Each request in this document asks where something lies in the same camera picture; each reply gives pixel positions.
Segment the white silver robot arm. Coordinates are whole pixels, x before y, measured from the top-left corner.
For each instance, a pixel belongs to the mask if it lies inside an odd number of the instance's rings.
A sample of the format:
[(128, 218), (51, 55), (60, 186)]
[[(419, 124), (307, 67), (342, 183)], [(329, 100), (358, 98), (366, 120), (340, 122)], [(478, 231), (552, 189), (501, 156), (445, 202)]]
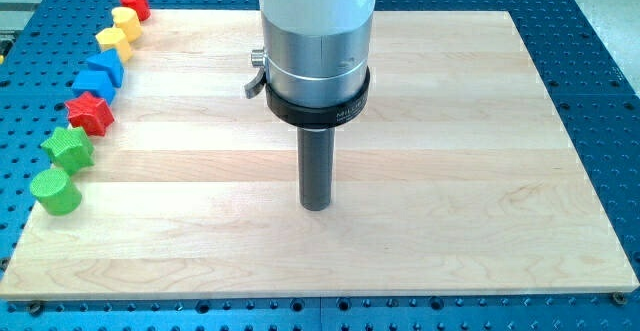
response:
[(247, 98), (266, 94), (270, 110), (303, 129), (354, 119), (370, 82), (368, 54), (376, 0), (259, 0), (264, 45)]

